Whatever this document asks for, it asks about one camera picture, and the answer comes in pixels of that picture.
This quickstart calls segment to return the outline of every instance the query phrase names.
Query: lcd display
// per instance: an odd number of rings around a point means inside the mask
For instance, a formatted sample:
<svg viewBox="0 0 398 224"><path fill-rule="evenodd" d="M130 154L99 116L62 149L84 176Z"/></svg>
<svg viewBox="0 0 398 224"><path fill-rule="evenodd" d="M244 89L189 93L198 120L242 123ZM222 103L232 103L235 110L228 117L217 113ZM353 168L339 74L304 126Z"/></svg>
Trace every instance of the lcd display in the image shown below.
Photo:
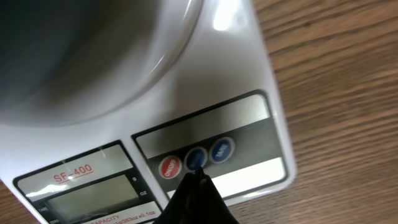
<svg viewBox="0 0 398 224"><path fill-rule="evenodd" d="M125 175L93 184L52 198L48 207L63 223L73 223L97 215L107 215L139 200Z"/></svg>

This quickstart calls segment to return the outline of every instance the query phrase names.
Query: black object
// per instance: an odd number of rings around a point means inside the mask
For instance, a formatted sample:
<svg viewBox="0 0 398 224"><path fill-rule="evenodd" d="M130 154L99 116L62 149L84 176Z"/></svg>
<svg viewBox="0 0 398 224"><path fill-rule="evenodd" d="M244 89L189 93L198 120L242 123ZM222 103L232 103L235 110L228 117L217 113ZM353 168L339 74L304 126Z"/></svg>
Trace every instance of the black object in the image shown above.
<svg viewBox="0 0 398 224"><path fill-rule="evenodd" d="M164 212L154 224L239 224L203 172L187 173Z"/></svg>

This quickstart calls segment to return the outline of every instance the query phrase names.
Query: wood grain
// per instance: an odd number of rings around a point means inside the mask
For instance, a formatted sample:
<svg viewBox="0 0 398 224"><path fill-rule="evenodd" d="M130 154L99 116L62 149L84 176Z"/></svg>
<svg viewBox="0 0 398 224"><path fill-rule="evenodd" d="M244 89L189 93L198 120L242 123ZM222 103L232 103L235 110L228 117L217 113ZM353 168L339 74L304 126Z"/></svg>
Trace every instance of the wood grain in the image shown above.
<svg viewBox="0 0 398 224"><path fill-rule="evenodd" d="M242 223L398 223L398 1L255 0L298 164ZM3 186L0 220L37 223Z"/></svg>

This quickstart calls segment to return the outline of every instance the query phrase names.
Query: button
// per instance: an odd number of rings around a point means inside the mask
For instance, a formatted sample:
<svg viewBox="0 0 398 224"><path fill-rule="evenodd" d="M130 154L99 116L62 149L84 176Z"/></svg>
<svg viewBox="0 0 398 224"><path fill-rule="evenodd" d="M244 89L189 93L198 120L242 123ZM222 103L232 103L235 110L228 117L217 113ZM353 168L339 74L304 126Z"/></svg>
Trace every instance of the button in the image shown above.
<svg viewBox="0 0 398 224"><path fill-rule="evenodd" d="M159 165L159 174L165 179L173 179L176 177L182 168L182 162L177 156L165 157Z"/></svg>
<svg viewBox="0 0 398 224"><path fill-rule="evenodd" d="M227 161L235 151L235 142L230 137L217 140L210 149L210 161L222 163Z"/></svg>
<svg viewBox="0 0 398 224"><path fill-rule="evenodd" d="M195 171L205 166L207 162L207 151L204 147L194 147L189 150L184 159L184 167L189 171Z"/></svg>

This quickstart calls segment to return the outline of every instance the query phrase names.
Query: red button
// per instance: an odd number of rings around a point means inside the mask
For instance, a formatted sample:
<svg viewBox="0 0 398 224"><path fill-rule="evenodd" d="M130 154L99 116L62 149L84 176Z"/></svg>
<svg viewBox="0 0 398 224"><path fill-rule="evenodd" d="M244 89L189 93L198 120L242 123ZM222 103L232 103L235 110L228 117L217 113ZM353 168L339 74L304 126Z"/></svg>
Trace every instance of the red button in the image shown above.
<svg viewBox="0 0 398 224"><path fill-rule="evenodd" d="M165 179L173 179L182 168L182 162L177 156L167 156L159 165L159 174Z"/></svg>

